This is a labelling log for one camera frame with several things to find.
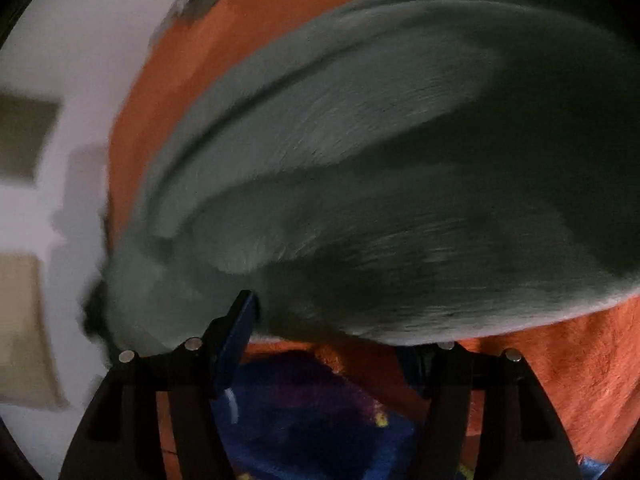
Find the orange bed blanket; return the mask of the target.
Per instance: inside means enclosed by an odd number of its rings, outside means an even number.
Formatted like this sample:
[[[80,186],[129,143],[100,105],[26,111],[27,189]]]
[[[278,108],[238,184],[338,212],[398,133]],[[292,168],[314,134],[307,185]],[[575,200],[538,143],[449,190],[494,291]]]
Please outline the orange bed blanket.
[[[577,479],[639,432],[638,0],[186,0],[114,125],[105,338],[249,290],[257,479]]]

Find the blue patterned cloth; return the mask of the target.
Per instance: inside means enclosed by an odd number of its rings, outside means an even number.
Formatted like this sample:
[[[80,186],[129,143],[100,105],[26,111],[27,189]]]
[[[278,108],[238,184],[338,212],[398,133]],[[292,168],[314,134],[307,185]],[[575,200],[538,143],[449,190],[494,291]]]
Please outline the blue patterned cloth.
[[[243,479],[437,479],[439,454],[419,425],[308,352],[241,365],[213,402],[221,441]]]

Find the grey fleece garment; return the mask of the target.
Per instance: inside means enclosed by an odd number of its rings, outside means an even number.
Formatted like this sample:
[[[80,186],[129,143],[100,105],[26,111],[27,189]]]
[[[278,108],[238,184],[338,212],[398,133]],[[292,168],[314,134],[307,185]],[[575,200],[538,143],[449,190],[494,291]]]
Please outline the grey fleece garment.
[[[424,344],[639,290],[638,0],[354,0],[227,70],[106,272],[160,353],[242,289],[258,333]]]

